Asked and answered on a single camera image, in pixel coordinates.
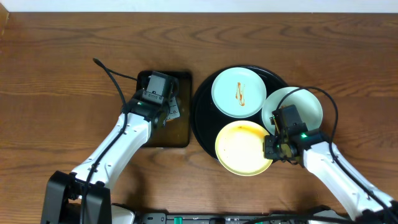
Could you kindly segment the yellow plate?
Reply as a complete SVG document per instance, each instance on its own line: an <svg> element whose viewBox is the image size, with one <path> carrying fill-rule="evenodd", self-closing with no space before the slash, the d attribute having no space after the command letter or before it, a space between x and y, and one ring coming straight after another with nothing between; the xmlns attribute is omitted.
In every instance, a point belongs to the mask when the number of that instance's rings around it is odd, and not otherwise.
<svg viewBox="0 0 398 224"><path fill-rule="evenodd" d="M216 156L225 169L236 175L258 175L273 163L264 157L264 138L268 135L262 126L252 121L229 123L216 137Z"/></svg>

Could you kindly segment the pale green plate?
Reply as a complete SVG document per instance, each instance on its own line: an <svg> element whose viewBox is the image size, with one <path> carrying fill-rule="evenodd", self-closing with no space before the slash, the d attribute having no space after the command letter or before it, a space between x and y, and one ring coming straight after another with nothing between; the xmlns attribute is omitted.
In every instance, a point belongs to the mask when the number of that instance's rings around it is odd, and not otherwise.
<svg viewBox="0 0 398 224"><path fill-rule="evenodd" d="M297 87L290 86L281 88L273 92L265 100L262 107L262 121L266 130L270 134L275 134L275 126L271 124L272 112L277 108L281 99L297 89ZM323 119L323 109L318 98L308 90L299 90L289 95L281 104L281 107L295 105L302 121L307 125L309 131L317 129L321 126Z"/></svg>

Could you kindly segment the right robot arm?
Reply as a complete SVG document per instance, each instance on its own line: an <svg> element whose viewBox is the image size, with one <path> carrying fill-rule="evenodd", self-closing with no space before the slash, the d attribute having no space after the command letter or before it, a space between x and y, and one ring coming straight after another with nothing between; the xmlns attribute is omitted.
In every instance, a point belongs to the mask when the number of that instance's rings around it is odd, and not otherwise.
<svg viewBox="0 0 398 224"><path fill-rule="evenodd" d="M397 201L361 175L320 131L305 123L273 121L264 139L264 157L299 164L323 182L349 217L364 223L397 223Z"/></svg>

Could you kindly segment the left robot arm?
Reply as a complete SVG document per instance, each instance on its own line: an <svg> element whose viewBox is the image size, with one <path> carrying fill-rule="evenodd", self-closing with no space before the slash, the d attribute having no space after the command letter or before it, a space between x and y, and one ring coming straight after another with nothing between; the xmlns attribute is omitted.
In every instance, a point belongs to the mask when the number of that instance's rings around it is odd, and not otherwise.
<svg viewBox="0 0 398 224"><path fill-rule="evenodd" d="M129 111L98 148L67 174L56 171L47 182L41 223L133 223L135 213L111 203L111 189L137 150L150 138L154 113L164 109L166 118L178 118L176 98L164 105L132 99Z"/></svg>

